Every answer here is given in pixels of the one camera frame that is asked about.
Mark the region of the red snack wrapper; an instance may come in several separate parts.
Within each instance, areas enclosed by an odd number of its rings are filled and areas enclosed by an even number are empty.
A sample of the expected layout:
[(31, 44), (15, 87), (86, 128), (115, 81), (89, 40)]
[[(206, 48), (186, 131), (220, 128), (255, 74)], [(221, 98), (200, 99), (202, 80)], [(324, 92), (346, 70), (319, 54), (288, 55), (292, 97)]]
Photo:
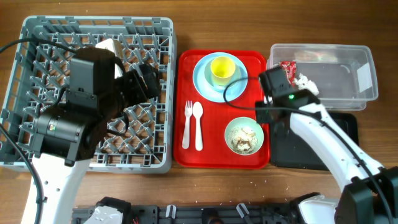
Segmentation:
[(285, 76), (288, 79), (289, 83), (294, 86), (294, 78), (297, 69), (297, 64), (294, 61), (281, 61), (279, 65), (282, 67), (285, 72)]

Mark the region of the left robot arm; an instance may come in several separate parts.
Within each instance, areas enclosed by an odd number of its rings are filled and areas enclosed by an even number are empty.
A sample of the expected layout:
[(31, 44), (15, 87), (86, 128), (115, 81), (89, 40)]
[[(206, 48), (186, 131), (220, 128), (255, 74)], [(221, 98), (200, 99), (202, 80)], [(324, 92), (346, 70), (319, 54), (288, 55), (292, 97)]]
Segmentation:
[(128, 120), (125, 109), (158, 97), (158, 69), (148, 63), (125, 71), (109, 50), (81, 48), (70, 60), (70, 81), (57, 100), (35, 119), (32, 167), (35, 172), (23, 223), (68, 223), (76, 193), (96, 147), (112, 119)]

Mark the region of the white plastic spoon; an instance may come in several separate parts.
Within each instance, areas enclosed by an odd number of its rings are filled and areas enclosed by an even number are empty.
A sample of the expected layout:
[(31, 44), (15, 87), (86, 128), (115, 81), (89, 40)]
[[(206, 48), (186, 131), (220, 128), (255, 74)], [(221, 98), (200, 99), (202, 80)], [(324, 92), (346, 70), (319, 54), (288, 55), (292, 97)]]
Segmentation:
[(203, 115), (203, 107), (200, 102), (195, 102), (193, 104), (193, 115), (195, 117), (195, 149), (197, 151), (203, 150), (203, 139), (201, 134), (201, 117)]

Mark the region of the rice food leftovers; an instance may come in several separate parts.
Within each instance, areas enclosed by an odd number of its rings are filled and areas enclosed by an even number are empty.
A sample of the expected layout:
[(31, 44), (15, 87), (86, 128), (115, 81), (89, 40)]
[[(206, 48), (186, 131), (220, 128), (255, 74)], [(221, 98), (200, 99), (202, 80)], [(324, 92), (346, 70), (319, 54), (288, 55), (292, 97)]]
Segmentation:
[(255, 151), (258, 138), (250, 127), (235, 127), (228, 134), (227, 143), (238, 154), (250, 154)]

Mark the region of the white tissue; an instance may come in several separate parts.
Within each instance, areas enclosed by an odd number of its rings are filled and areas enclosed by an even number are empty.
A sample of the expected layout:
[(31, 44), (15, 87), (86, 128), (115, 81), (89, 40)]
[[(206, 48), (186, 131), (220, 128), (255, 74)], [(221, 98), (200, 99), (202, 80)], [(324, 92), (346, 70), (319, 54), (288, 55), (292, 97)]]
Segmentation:
[(299, 90), (309, 90), (315, 96), (317, 96), (320, 92), (318, 87), (316, 86), (315, 82), (308, 79), (307, 76), (303, 75), (302, 73), (299, 74), (298, 78), (294, 78), (295, 85), (298, 86)]

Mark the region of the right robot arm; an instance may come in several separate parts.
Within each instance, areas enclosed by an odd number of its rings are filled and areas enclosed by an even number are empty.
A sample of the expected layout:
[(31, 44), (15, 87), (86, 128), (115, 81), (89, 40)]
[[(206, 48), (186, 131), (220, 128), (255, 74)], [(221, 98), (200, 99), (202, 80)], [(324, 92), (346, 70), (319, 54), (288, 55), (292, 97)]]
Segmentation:
[(333, 175), (338, 200), (315, 195), (298, 203), (304, 223), (397, 223), (397, 168), (366, 154), (331, 118), (309, 90), (294, 90), (282, 68), (259, 74), (274, 121), (302, 138)]

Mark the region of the white plastic fork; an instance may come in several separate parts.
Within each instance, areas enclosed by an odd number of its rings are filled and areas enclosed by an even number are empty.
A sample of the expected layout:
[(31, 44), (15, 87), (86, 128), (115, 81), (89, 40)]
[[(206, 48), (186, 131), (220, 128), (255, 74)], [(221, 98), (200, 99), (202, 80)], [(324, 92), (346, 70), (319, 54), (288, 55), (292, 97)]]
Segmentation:
[(190, 117), (193, 113), (193, 103), (192, 101), (187, 101), (185, 104), (185, 127), (183, 132), (182, 147), (188, 149), (190, 145)]

